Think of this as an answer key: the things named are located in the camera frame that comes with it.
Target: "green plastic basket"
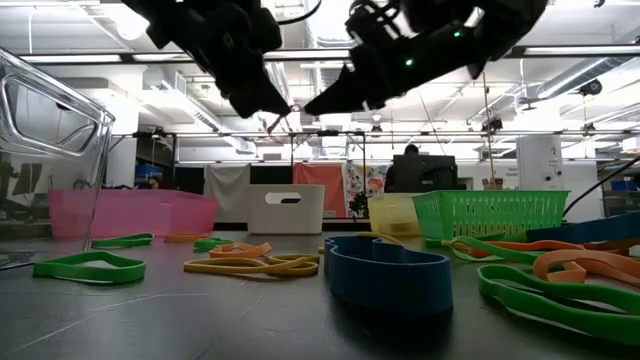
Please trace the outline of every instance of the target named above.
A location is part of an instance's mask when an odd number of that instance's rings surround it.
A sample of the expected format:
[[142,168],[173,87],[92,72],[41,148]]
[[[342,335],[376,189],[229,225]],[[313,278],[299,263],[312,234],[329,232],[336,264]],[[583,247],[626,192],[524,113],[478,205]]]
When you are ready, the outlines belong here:
[[414,196],[426,239],[451,240],[503,234],[526,241],[527,230],[560,226],[568,191],[433,191]]

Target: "pink plastic bin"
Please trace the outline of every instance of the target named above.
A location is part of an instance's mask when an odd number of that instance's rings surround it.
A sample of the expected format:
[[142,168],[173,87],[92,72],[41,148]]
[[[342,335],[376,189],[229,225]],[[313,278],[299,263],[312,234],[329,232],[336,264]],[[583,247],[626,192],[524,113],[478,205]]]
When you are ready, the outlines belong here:
[[[73,211],[82,202],[84,190],[49,193],[49,213],[55,239],[83,236],[78,219],[86,215]],[[150,232],[208,233],[213,230],[218,202],[211,197],[175,190],[100,190],[91,227],[92,237],[108,238]]]

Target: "white curtain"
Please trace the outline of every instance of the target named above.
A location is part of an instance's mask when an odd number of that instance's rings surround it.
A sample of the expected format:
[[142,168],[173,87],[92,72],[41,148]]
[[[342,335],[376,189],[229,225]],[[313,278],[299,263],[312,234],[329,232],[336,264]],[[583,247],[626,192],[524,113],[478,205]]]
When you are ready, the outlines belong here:
[[207,165],[204,195],[218,200],[216,222],[247,222],[246,196],[251,167]]

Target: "gray table surface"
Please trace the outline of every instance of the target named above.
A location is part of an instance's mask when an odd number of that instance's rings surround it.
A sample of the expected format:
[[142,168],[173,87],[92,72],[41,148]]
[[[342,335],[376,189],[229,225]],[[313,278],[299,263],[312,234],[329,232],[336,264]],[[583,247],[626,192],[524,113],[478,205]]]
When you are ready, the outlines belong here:
[[[217,236],[273,254],[315,253],[328,235]],[[417,248],[420,242],[408,240]],[[0,358],[4,359],[613,359],[625,348],[524,319],[480,296],[478,265],[452,259],[450,326],[428,321],[398,342],[337,302],[318,276],[252,280],[185,273],[206,254],[191,244],[118,250],[147,262],[144,281],[96,286],[32,278],[32,268],[0,272]]]

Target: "yellow container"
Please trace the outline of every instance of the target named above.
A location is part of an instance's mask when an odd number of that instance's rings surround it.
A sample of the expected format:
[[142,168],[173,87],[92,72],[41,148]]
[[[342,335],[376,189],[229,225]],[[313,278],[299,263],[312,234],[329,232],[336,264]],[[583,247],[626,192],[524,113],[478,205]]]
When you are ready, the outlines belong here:
[[421,235],[412,196],[422,194],[383,194],[368,199],[371,231],[396,236]]

